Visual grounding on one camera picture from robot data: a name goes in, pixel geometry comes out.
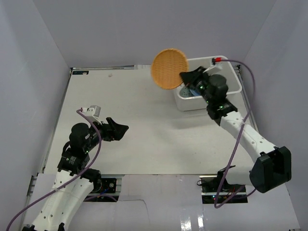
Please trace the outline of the light green ceramic plate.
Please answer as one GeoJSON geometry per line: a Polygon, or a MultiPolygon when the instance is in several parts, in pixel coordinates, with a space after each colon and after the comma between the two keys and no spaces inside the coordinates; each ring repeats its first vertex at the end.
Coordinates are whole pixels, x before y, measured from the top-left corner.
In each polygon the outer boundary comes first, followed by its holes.
{"type": "Polygon", "coordinates": [[[190,97],[193,97],[193,94],[192,94],[192,92],[190,91],[189,88],[183,87],[179,91],[179,96],[182,97],[182,98],[190,98],[190,97]]]}

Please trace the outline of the blue plastic plate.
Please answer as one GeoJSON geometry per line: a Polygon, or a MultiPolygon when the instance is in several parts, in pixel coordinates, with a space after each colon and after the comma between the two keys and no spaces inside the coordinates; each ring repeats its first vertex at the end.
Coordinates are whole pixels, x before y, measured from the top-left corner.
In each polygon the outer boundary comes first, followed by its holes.
{"type": "Polygon", "coordinates": [[[197,92],[197,91],[195,91],[195,90],[193,90],[193,89],[190,89],[190,92],[191,92],[191,94],[192,94],[194,97],[200,96],[200,93],[197,92]]]}

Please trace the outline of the woven wicker plate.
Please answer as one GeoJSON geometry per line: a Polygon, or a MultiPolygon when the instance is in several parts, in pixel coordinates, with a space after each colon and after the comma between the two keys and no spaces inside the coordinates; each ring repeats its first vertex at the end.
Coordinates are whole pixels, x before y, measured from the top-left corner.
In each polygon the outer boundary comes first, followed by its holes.
{"type": "Polygon", "coordinates": [[[180,73],[188,70],[189,64],[182,51],[165,49],[155,56],[151,64],[151,77],[160,88],[172,90],[183,83],[180,73]]]}

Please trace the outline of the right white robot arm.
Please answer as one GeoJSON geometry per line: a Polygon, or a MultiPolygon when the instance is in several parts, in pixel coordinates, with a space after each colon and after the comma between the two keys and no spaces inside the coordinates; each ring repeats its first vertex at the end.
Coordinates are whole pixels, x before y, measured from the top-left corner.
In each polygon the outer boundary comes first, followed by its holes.
{"type": "Polygon", "coordinates": [[[208,75],[203,67],[191,72],[181,72],[187,87],[193,88],[206,101],[206,110],[212,120],[230,133],[251,157],[252,167],[227,164],[217,175],[218,188],[230,191],[235,184],[251,185],[266,193],[292,178],[291,152],[285,146],[277,147],[263,138],[244,122],[238,109],[227,99],[227,81],[219,74],[208,75]]]}

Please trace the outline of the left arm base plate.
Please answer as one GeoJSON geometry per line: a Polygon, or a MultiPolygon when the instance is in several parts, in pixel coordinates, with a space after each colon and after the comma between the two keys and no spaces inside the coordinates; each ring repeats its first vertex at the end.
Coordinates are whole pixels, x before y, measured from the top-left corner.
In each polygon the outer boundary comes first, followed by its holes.
{"type": "Polygon", "coordinates": [[[116,193],[117,179],[116,178],[100,178],[94,192],[96,193],[116,193]]]}

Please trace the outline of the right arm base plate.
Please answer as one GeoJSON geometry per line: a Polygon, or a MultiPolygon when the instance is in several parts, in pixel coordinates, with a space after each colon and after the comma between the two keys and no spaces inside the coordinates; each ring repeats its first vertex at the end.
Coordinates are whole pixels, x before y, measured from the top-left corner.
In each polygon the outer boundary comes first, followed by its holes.
{"type": "MultiPolygon", "coordinates": [[[[218,186],[220,180],[216,175],[203,175],[199,177],[197,185],[201,188],[201,196],[203,204],[221,204],[223,201],[230,198],[241,186],[238,184],[228,184],[226,181],[222,185],[218,198],[216,198],[218,186]]],[[[248,203],[246,188],[242,188],[233,198],[231,198],[228,204],[246,204],[248,203]]]]}

